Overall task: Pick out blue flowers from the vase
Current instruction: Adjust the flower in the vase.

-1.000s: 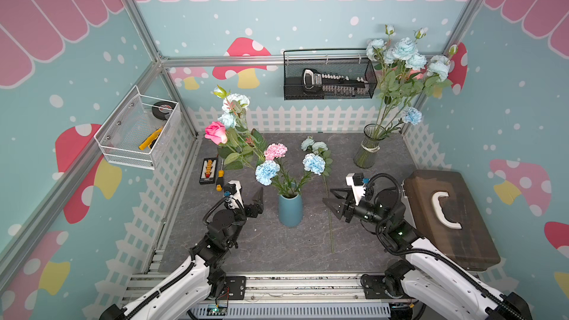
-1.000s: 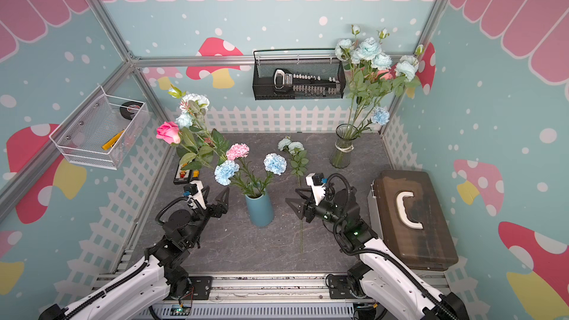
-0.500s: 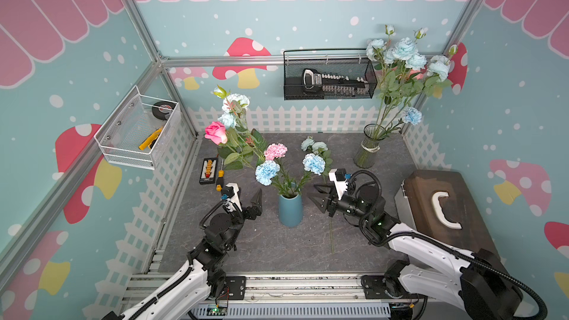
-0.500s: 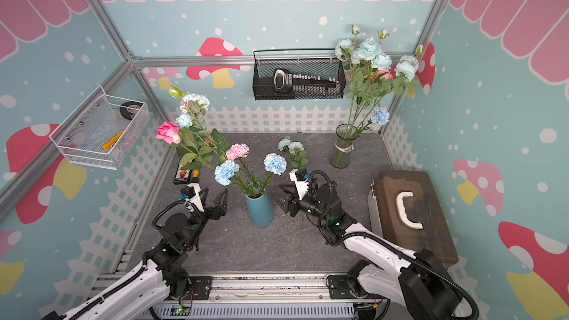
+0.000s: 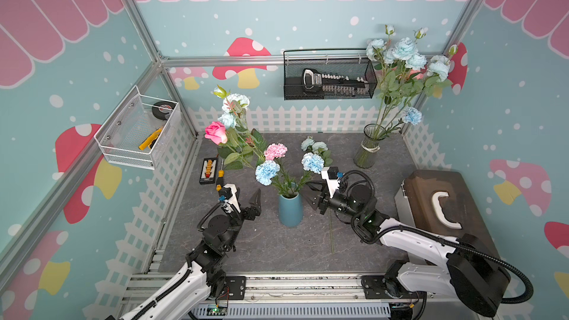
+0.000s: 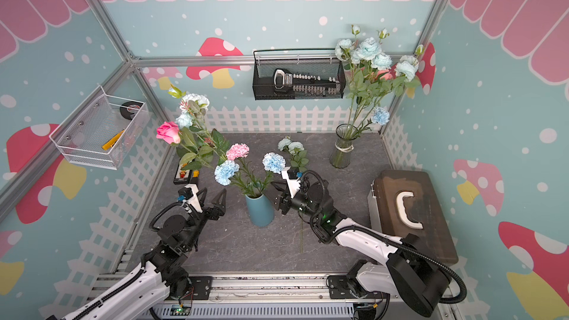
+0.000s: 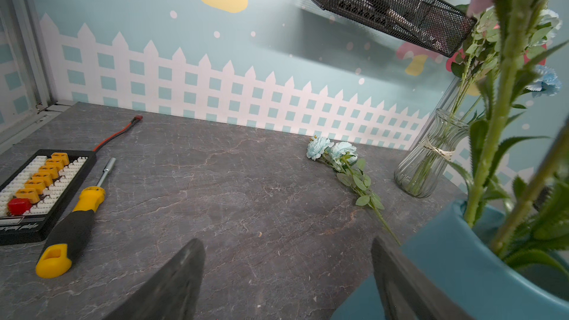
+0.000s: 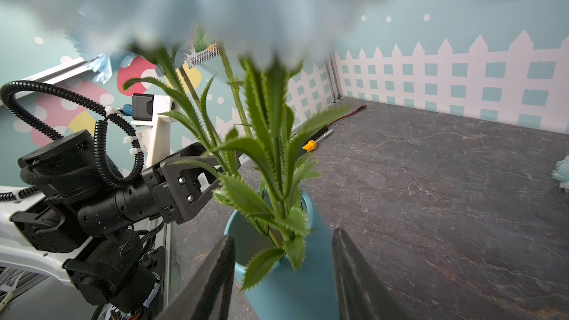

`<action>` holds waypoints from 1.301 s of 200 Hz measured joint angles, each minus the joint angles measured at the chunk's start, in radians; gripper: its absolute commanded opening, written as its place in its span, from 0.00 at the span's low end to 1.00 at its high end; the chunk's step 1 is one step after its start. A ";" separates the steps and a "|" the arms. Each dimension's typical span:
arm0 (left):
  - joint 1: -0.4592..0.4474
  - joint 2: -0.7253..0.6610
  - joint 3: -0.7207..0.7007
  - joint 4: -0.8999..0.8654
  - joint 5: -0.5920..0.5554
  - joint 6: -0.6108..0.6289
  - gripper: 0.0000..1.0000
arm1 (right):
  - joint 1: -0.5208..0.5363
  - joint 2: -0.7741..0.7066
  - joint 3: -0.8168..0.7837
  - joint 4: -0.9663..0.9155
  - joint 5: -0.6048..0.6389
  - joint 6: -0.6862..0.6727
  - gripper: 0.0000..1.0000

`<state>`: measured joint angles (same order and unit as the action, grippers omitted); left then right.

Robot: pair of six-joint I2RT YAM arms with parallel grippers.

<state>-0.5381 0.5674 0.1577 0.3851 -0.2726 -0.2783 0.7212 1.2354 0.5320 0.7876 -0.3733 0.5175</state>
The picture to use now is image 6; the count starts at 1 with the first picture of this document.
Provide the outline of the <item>light blue rose stem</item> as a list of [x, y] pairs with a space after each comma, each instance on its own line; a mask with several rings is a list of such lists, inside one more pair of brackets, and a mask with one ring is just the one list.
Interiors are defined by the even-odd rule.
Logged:
[[304, 224], [309, 225], [309, 221], [304, 218], [305, 212], [310, 210], [307, 206], [306, 195], [301, 190], [302, 183], [300, 181], [303, 173], [308, 169], [309, 163], [307, 151], [302, 142], [295, 142], [290, 136], [284, 137], [279, 143], [278, 148], [281, 152], [286, 153], [286, 167], [280, 173], [283, 182], [280, 184], [279, 190], [284, 194], [283, 200], [279, 202], [279, 208], [285, 215], [290, 210], [296, 210], [300, 220], [300, 253], [304, 253]]

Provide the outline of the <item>teal ceramic vase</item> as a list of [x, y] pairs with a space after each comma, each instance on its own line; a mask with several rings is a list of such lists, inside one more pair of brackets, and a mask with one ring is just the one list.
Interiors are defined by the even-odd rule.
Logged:
[[259, 228], [267, 227], [274, 220], [272, 202], [265, 195], [253, 198], [245, 197], [251, 222]]

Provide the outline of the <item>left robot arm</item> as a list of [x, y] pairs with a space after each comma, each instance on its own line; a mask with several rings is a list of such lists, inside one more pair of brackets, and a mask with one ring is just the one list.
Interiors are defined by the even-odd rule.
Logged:
[[207, 189], [190, 184], [179, 190], [179, 197], [155, 215], [149, 228], [159, 243], [123, 279], [92, 302], [63, 319], [137, 319], [153, 311], [168, 298], [181, 301], [193, 292], [188, 271], [183, 264], [197, 249], [201, 232], [209, 221], [225, 215], [227, 190], [222, 189], [206, 202]]

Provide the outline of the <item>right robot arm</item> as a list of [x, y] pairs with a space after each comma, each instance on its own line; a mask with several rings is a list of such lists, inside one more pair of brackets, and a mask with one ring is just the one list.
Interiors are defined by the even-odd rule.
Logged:
[[438, 305], [465, 301], [465, 281], [436, 259], [416, 235], [390, 236], [366, 228], [334, 206], [328, 183], [317, 172], [301, 176], [285, 170], [269, 191], [276, 210], [295, 210], [322, 244], [337, 244], [368, 257], [346, 274], [349, 292], [356, 298], [380, 293], [386, 303], [399, 297], [415, 313], [430, 317]]

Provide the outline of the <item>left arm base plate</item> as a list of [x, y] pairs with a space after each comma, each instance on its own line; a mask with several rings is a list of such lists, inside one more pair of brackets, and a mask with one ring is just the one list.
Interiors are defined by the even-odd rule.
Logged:
[[212, 291], [213, 277], [190, 276], [190, 287], [184, 300], [208, 300]]

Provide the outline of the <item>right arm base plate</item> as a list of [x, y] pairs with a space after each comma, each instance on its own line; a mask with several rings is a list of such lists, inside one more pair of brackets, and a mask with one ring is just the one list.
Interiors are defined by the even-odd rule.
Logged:
[[331, 299], [373, 299], [381, 301], [385, 298], [384, 293], [379, 291], [368, 292], [363, 287], [356, 285], [353, 279], [344, 275], [328, 276], [326, 287]]

